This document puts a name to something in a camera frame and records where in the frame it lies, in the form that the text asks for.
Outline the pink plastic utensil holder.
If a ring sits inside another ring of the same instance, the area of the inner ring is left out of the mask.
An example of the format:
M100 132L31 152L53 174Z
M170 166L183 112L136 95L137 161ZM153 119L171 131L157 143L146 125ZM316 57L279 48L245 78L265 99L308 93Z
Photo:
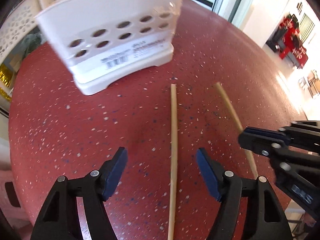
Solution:
M57 0L39 29L84 95L172 60L182 0Z

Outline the red decorated items pile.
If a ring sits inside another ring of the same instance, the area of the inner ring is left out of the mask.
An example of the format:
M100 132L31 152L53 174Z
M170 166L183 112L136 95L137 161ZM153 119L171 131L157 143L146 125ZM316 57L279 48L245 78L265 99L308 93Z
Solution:
M303 69L309 59L299 36L299 22L295 14L287 14L282 19L266 44L282 60L287 57L297 69Z

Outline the pink plastic stool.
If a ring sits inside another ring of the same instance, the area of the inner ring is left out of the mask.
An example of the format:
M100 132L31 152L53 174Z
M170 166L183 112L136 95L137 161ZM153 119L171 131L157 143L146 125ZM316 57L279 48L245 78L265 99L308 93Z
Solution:
M22 228L30 224L28 215L20 203L11 171L1 171L1 211L10 225Z

